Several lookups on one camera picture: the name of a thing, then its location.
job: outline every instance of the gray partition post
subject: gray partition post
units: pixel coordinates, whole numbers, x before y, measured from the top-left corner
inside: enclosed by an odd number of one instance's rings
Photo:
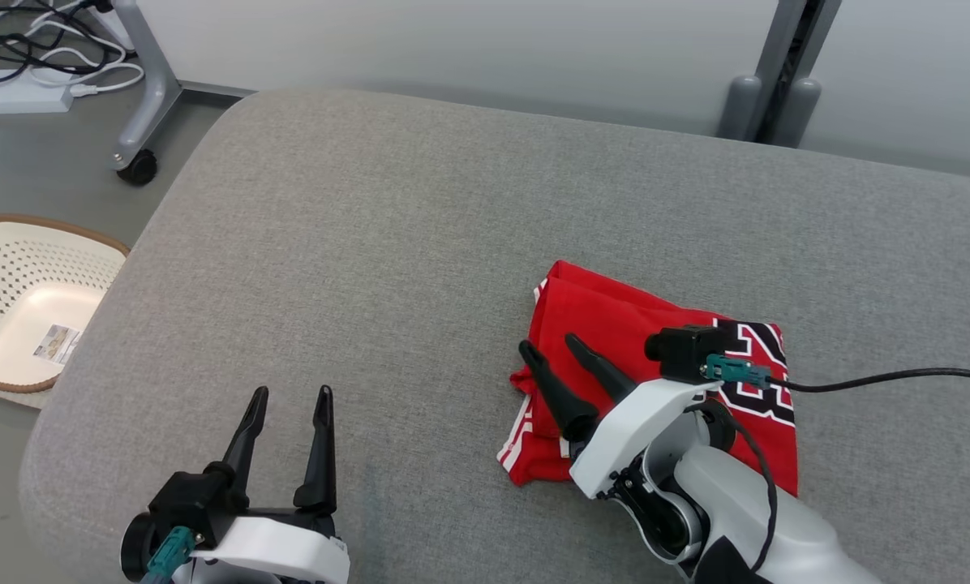
[[[774,89],[777,88],[778,78],[805,8],[806,0],[778,2],[755,74],[736,77],[730,83],[727,103],[723,107],[716,136],[730,140],[755,141],[759,123],[773,99]]]
[[[820,54],[827,31],[835,19],[842,0],[822,0],[818,12],[813,16],[812,26],[803,40],[799,62],[794,67],[792,78],[783,102],[770,120],[770,128],[764,140],[767,144],[781,145],[786,148],[799,148],[809,125],[816,102],[820,99],[820,83],[809,77],[813,63]]]
[[[135,45],[135,52],[143,60],[143,69],[147,72],[143,102],[140,102],[135,114],[132,114],[132,119],[129,119],[122,130],[118,144],[109,156],[110,165],[115,170],[125,169],[132,162],[145,141],[157,129],[158,123],[171,110],[174,100],[182,93],[182,88],[178,86],[174,73],[171,73],[167,58],[161,52],[136,1],[114,0],[114,10],[118,12],[122,25]]]

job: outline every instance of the teal connector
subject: teal connector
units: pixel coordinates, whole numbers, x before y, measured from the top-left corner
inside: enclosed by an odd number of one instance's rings
[[[756,366],[744,359],[730,359],[721,354],[707,356],[704,375],[709,380],[740,381],[760,389],[770,388],[770,369]]]
[[[176,527],[164,539],[157,553],[147,564],[147,576],[143,581],[170,582],[171,574],[179,566],[189,561],[189,555],[196,548],[196,537],[188,527]]]

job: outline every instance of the black cable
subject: black cable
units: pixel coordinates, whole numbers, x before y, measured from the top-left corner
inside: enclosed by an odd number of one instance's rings
[[[685,411],[700,410],[701,404],[696,406],[690,406],[686,408]],[[759,555],[755,559],[755,563],[752,564],[752,573],[758,573],[759,569],[762,568],[764,562],[766,562],[766,555],[770,554],[770,546],[774,543],[774,534],[777,532],[777,483],[774,482],[773,470],[770,470],[770,463],[766,461],[766,456],[763,455],[762,449],[759,448],[759,443],[752,437],[752,432],[748,432],[745,426],[741,425],[741,422],[737,421],[737,418],[730,414],[730,411],[726,410],[726,407],[716,407],[715,411],[718,411],[719,417],[723,421],[732,427],[737,433],[740,433],[745,439],[745,443],[748,443],[748,447],[752,449],[755,454],[757,461],[759,461],[759,470],[762,473],[763,479],[766,480],[766,503],[770,506],[770,520],[766,521],[766,539],[762,541],[762,547],[759,548]]]
[[[861,377],[859,380],[842,381],[838,384],[827,385],[803,385],[796,382],[778,380],[777,377],[767,377],[771,384],[781,385],[793,392],[804,394],[823,394],[827,392],[837,392],[841,389],[859,388],[861,385],[881,384],[882,381],[907,380],[911,377],[931,377],[937,375],[952,375],[954,377],[970,378],[970,369],[957,369],[955,367],[931,367],[927,369],[907,369],[904,371],[893,371],[892,373],[882,373],[881,375],[871,375]]]
[[[13,71],[13,73],[0,77],[0,82],[8,81],[8,80],[14,79],[15,77],[19,77],[30,66],[46,67],[46,69],[51,69],[54,71],[62,71],[62,73],[71,73],[75,75],[89,75],[92,73],[98,73],[98,71],[102,71],[104,67],[106,67],[107,64],[110,63],[110,60],[114,58],[114,55],[117,54],[117,51],[115,51],[115,49],[111,49],[110,47],[107,47],[107,45],[103,45],[99,43],[99,41],[96,41],[95,31],[93,31],[91,27],[86,25],[85,22],[80,21],[80,19],[78,19],[76,16],[78,14],[78,11],[81,11],[84,8],[89,7],[89,5],[92,5],[93,0],[86,0],[84,2],[81,2],[80,4],[71,8],[71,10],[68,12],[58,11],[56,10],[55,7],[53,7],[50,4],[47,4],[43,0],[32,0],[32,2],[36,3],[39,6],[38,7],[5,6],[5,7],[0,7],[0,12],[32,12],[32,14],[36,14],[36,13],[44,14],[45,12],[52,12],[54,16],[51,16],[50,19],[57,19],[60,23],[63,23],[63,25],[70,26],[73,29],[76,29],[78,32],[81,33],[81,36],[85,38],[86,41],[91,41],[92,44],[96,45],[100,49],[101,51],[100,61],[95,66],[89,66],[88,64],[77,64],[77,66],[60,66],[60,64],[56,64],[56,63],[43,62],[43,60],[40,60],[39,58],[34,56],[35,49],[44,49],[45,51],[50,51],[51,49],[55,49],[56,47],[58,47],[58,45],[62,43],[63,36],[65,36],[65,34],[67,33],[67,31],[63,29],[58,29],[58,33],[56,33],[56,37],[54,38],[52,43],[48,45],[41,44],[39,43],[39,41],[34,41],[32,38],[29,38],[24,34],[21,34],[18,32],[0,34],[0,49],[3,49],[3,51],[10,52],[11,54],[14,55],[14,56],[0,55],[0,60],[2,60],[2,62],[14,63],[14,64],[17,64],[18,66],[17,69]]]

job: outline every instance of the white cable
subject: white cable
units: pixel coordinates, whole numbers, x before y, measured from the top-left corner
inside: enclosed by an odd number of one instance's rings
[[[55,8],[56,11],[65,12],[65,11],[69,11],[71,8],[74,8],[81,2],[82,0],[74,0],[73,2],[69,2],[57,8],[54,5],[54,0],[53,0],[49,2],[49,5]],[[13,4],[10,4],[10,7],[16,7],[23,3],[24,3],[24,0],[14,0]],[[4,15],[7,15],[7,14],[8,14],[8,11],[0,12],[0,18],[2,18]],[[92,34],[92,36],[85,36],[84,34],[81,33],[80,30],[74,27],[66,26],[63,23],[50,21],[50,18],[52,18],[52,16],[54,16],[55,14],[56,12],[54,11],[47,11],[37,16],[37,18],[35,18],[32,21],[32,25],[30,25],[30,29],[28,30],[28,32],[24,34],[24,36],[30,37],[32,36],[32,34],[36,33],[37,31],[47,26],[51,26],[51,27],[63,30],[65,32],[69,32],[70,34],[75,34],[75,36],[78,36],[78,37],[92,38],[93,41],[96,41],[101,45],[105,45],[105,47],[110,48],[112,51],[117,51],[118,58],[112,60],[112,62],[108,62],[104,64],[102,69],[100,69],[99,71],[95,71],[95,73],[82,75],[80,77],[77,77],[68,81],[50,81],[48,79],[43,79],[40,77],[40,75],[36,74],[36,67],[31,66],[31,67],[28,67],[28,75],[32,77],[34,81],[36,81],[37,83],[40,83],[41,85],[47,86],[47,88],[63,88],[63,86],[73,85],[73,86],[76,86],[77,89],[71,88],[71,95],[74,97],[83,97],[83,96],[93,96],[93,95],[96,95],[96,93],[114,92],[114,90],[129,88],[130,86],[143,80],[143,78],[145,77],[145,70],[143,69],[143,67],[137,66],[137,64],[135,63],[125,62],[125,57],[127,56],[127,53],[124,47],[122,47],[121,45],[111,43],[111,41],[104,40],[104,38],[95,36],[95,34]],[[7,44],[15,45],[17,43],[18,41],[10,41],[10,43],[7,43]],[[99,66],[98,62],[93,62],[92,59],[89,59],[88,57],[84,56],[77,49],[72,49],[69,47],[60,47],[57,49],[51,49],[50,51],[46,52],[44,55],[37,57],[37,59],[41,60],[41,62],[44,62],[44,60],[48,59],[49,57],[54,55],[59,55],[60,53],[67,53],[70,55],[74,55],[77,58],[79,58],[81,62],[88,64],[90,67]],[[107,71],[113,71],[115,69],[132,69],[132,70],[139,71],[139,73],[138,75],[136,75],[136,77],[133,77],[132,79],[129,79],[121,83],[117,83],[115,85],[106,85],[106,86],[103,86],[103,88],[99,88],[99,86],[96,86],[96,85],[84,85],[85,81],[95,79],[96,77],[99,77],[104,73],[107,73]]]

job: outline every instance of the white wall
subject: white wall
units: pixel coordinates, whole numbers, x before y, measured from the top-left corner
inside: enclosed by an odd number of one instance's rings
[[[800,148],[970,174],[970,0],[842,0]]]
[[[174,74],[715,132],[777,0],[141,0]]]

